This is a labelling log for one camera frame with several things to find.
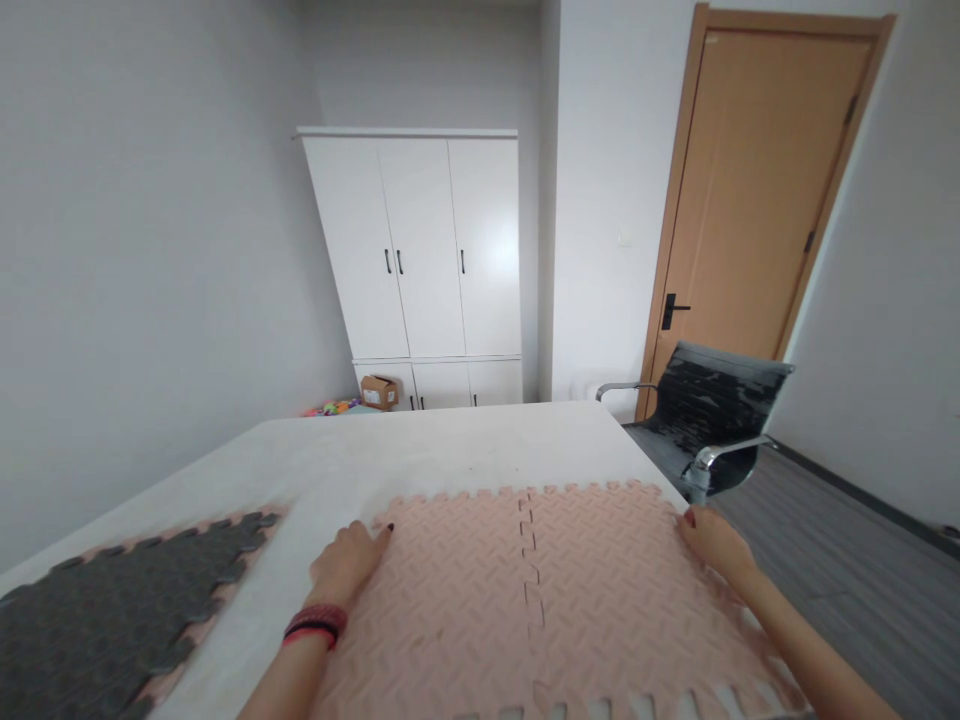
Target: white table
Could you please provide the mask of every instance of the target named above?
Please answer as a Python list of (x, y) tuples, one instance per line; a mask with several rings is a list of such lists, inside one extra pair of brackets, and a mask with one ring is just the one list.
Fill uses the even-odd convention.
[(265, 504), (292, 505), (173, 694), (151, 715), (233, 718), (309, 589), (337, 528), (390, 498), (637, 478), (686, 503), (596, 402), (274, 420), (158, 483), (0, 576), (0, 595), (101, 544)]

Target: gray floor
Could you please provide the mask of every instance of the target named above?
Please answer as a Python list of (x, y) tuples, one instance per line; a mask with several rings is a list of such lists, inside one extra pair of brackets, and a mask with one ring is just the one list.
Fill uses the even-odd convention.
[(903, 718), (960, 718), (960, 562), (771, 450), (711, 504)]

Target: cardboard box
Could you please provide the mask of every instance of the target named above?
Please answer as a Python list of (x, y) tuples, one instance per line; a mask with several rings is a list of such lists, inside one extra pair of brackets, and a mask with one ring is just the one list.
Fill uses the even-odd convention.
[(393, 380), (365, 375), (360, 381), (360, 399), (367, 407), (375, 407), (386, 412), (399, 400), (400, 392)]

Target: red bracelet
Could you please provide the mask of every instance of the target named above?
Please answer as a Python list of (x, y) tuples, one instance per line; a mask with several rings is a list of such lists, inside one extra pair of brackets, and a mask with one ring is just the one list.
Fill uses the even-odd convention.
[(333, 646), (337, 644), (337, 641), (333, 639), (333, 633), (325, 628), (300, 628), (299, 630), (294, 630), (292, 633), (283, 638), (283, 643), (280, 647), (286, 647), (291, 643), (295, 643), (301, 638), (308, 637), (310, 635), (322, 635), (327, 639), (327, 650), (333, 650)]
[(332, 651), (337, 646), (340, 635), (347, 629), (347, 613), (336, 605), (311, 605), (306, 607), (296, 615), (287, 625), (283, 633), (284, 644), (294, 633), (300, 630), (322, 630), (329, 637), (329, 649)]

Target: wardrobe door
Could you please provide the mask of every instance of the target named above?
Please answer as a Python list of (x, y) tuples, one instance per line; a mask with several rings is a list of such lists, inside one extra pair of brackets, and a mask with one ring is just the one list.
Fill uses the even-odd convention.
[(397, 384), (398, 400), (390, 412), (403, 412), (417, 409), (417, 386), (413, 382), (413, 368), (410, 363), (384, 363), (382, 365), (354, 365), (357, 373), (357, 385), (365, 375), (393, 380)]
[(413, 375), (421, 410), (472, 404), (467, 363), (418, 363), (413, 366)]
[(409, 357), (376, 140), (304, 138), (354, 357)]
[(463, 355), (447, 143), (384, 139), (378, 147), (410, 354)]
[(519, 360), (488, 360), (467, 363), (471, 400), (476, 407), (514, 405), (523, 402)]
[(520, 353), (516, 140), (450, 140), (468, 355)]

